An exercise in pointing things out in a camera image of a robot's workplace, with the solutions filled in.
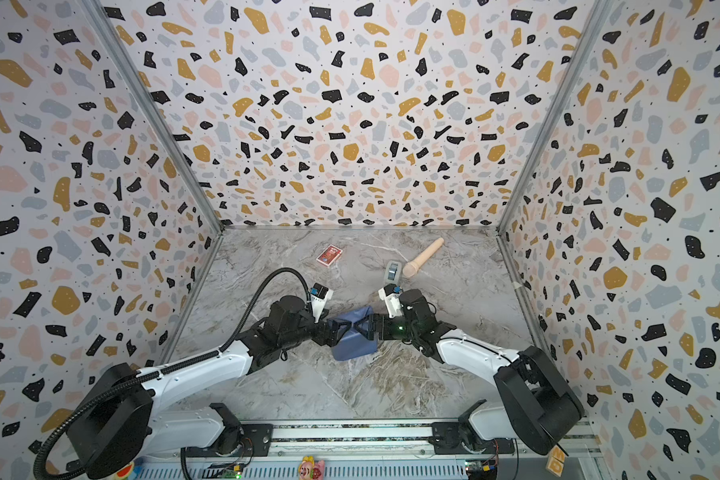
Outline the blue wrapping paper sheet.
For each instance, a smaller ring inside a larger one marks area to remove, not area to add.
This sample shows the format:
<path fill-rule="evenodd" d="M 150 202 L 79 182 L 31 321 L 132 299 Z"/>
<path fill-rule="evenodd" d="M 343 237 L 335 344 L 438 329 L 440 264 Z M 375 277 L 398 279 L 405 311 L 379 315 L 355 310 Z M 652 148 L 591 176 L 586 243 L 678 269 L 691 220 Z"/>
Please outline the blue wrapping paper sheet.
<path fill-rule="evenodd" d="M 364 318 L 373 313 L 372 307 L 366 306 L 332 318 L 332 321 L 337 323 L 340 331 L 344 333 L 340 341 L 331 348 L 332 356 L 336 361 L 349 361 L 377 352 L 377 341 L 368 340 L 354 329 L 358 322 L 362 327 L 366 327 L 367 322 Z"/>

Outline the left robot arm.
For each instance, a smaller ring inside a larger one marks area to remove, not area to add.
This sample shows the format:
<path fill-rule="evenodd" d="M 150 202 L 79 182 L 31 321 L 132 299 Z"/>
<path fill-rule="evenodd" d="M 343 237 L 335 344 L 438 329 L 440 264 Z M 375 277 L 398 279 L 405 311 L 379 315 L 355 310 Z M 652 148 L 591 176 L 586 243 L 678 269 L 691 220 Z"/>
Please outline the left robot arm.
<path fill-rule="evenodd" d="M 321 303 L 319 298 L 304 302 L 287 295 L 271 305 L 268 316 L 206 353 L 139 371 L 124 364 L 108 369 L 65 430 L 81 464 L 78 472 L 104 479 L 139 457 L 188 448 L 218 456 L 252 451 L 254 441 L 224 404 L 190 412 L 170 408 L 218 383 L 284 360 L 303 342 L 334 347 L 366 313 L 360 309 L 330 318 Z"/>

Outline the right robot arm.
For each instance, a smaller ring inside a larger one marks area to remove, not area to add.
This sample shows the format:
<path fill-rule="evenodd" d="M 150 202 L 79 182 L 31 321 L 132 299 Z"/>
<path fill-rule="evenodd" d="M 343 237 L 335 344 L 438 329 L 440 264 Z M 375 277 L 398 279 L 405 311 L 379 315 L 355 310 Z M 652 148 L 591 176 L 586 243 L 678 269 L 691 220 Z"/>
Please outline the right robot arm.
<path fill-rule="evenodd" d="M 379 291 L 387 312 L 370 313 L 353 329 L 368 340 L 400 341 L 438 363 L 458 367 L 495 387 L 502 405 L 478 401 L 461 414 L 453 434 L 435 443 L 475 454 L 498 439 L 521 441 L 532 452 L 550 453 L 583 418 L 584 408 L 549 356 L 536 346 L 522 351 L 478 340 L 437 319 L 418 289 L 389 285 Z"/>

